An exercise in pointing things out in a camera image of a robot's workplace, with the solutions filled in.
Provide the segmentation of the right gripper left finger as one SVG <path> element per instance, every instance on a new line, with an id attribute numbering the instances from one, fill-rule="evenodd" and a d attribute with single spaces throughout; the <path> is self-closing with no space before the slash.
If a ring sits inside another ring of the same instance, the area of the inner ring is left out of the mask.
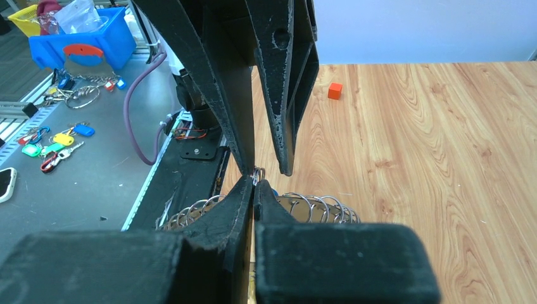
<path id="1" fill-rule="evenodd" d="M 41 232 L 1 265 L 2 303 L 246 303 L 251 177 L 187 227 Z"/>

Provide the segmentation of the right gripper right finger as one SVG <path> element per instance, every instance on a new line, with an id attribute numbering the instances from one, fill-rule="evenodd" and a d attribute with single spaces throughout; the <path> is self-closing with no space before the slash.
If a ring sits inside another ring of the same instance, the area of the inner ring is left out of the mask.
<path id="1" fill-rule="evenodd" d="M 270 184 L 253 202 L 271 203 Z M 400 224 L 303 223 L 276 209 L 255 215 L 258 303 L 439 303 L 426 249 Z"/>

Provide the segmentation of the large metal keyring with rings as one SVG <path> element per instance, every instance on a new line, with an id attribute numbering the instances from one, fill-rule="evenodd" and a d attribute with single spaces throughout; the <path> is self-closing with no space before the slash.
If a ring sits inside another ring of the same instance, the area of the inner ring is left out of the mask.
<path id="1" fill-rule="evenodd" d="M 268 211 L 270 208 L 275 210 L 275 205 L 278 204 L 286 214 L 299 222 L 330 224 L 357 224 L 361 222 L 354 209 L 334 196 L 315 196 L 296 192 L 278 194 L 276 190 L 272 192 L 268 195 L 268 198 L 272 200 L 271 203 L 263 203 L 261 199 L 253 203 L 255 215 L 260 216 L 263 211 Z M 181 230 L 207 214 L 224 198 L 224 195 L 217 194 L 200 199 L 172 215 L 169 214 L 172 200 L 168 200 L 162 215 L 155 221 L 155 229 L 157 231 Z"/>

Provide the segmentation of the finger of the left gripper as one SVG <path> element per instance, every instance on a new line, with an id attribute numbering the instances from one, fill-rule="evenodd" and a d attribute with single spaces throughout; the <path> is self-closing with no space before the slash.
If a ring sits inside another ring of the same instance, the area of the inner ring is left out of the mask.
<path id="1" fill-rule="evenodd" d="M 183 64 L 228 140 L 239 171 L 253 173 L 251 70 L 225 24 L 246 17 L 244 1 L 136 1 Z"/>
<path id="2" fill-rule="evenodd" d="M 247 1 L 275 155 L 293 174 L 301 120 L 319 72 L 313 1 Z"/>

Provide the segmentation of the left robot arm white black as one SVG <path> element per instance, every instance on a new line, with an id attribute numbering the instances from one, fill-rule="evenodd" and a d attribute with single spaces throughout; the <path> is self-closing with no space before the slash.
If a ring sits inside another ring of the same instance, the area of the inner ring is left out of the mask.
<path id="1" fill-rule="evenodd" d="M 137 1 L 182 63 L 188 110 L 211 109 L 242 174 L 255 164 L 251 69 L 262 85 L 279 170 L 293 173 L 296 137 L 319 72 L 312 1 Z"/>

